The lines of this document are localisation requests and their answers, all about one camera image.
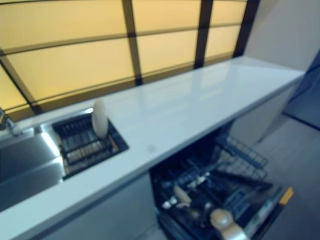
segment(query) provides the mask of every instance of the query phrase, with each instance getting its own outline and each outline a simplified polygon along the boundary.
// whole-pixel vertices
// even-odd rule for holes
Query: sink
[[[63,159],[53,134],[30,128],[0,141],[0,212],[63,181]]]
[[[91,113],[89,108],[0,137],[0,212],[129,149],[108,119],[106,138],[98,138]]]

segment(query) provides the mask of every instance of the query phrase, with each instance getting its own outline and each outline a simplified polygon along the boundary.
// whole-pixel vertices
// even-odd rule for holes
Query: white countertop
[[[38,234],[294,84],[303,74],[242,56],[102,97],[129,150],[1,212],[0,239]],[[90,108],[93,101],[19,124],[26,127]]]

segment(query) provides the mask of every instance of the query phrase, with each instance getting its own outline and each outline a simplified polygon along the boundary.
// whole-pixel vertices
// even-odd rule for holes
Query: floor
[[[273,131],[254,148],[270,159],[272,177],[294,189],[263,240],[320,239],[320,131],[281,116]]]

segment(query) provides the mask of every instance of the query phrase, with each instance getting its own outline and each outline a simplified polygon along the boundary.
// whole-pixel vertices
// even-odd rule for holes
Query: window
[[[0,0],[0,107],[19,120],[240,56],[258,4]]]

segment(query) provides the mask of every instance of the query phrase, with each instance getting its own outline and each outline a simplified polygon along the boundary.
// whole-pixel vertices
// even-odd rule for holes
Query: open dishwasher
[[[153,167],[158,223],[167,238],[260,239],[287,189],[266,180],[267,163],[216,131]]]

